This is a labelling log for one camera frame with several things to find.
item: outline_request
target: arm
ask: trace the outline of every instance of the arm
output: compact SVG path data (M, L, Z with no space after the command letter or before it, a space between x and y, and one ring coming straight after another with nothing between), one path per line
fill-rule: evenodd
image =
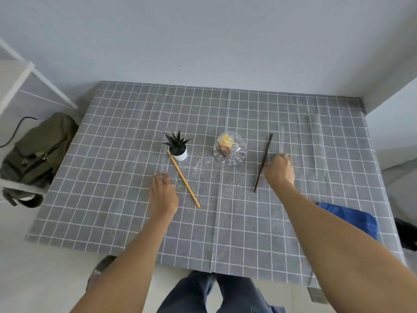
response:
M275 156L265 177L337 312L415 312L416 276L372 237L301 195L286 155Z
M168 175L154 176L149 188L152 213L142 231L105 270L71 313L142 312L156 256L177 208L178 195Z

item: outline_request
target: green backpack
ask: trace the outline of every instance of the green backpack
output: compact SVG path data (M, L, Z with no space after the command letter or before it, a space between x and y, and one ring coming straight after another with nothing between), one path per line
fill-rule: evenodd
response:
M29 130L4 158L0 177L39 188L47 188L70 147L78 125L68 115L55 113ZM27 207L41 205L43 196L3 188L3 196L15 206L17 200Z

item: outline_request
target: forearm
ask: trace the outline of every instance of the forearm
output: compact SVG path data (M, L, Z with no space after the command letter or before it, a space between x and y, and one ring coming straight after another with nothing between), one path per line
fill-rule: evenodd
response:
M338 312L411 312L417 279L370 236L320 208L291 184L272 184L312 269Z
M141 312L169 220L149 219L72 313Z

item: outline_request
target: hand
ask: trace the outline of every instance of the hand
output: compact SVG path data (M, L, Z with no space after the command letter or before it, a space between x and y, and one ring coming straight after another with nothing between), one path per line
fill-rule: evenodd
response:
M178 195L168 174L163 173L162 178L158 173L154 175L154 181L149 188L149 202L151 204L151 218L172 221L178 209Z
M275 155L274 160L265 170L265 178L271 186L285 183L294 186L294 167L286 153Z

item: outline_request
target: potted plant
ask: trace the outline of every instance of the potted plant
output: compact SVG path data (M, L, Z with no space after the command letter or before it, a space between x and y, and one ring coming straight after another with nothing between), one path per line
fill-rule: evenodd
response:
M175 136L174 132L172 132L172 136L169 136L167 133L164 133L168 139L168 142L163 142L163 144L169 146L169 152L171 155L178 161L182 161L187 158L187 145L186 143L189 142L192 138L187 139L186 141L184 138L181 138L180 131Z

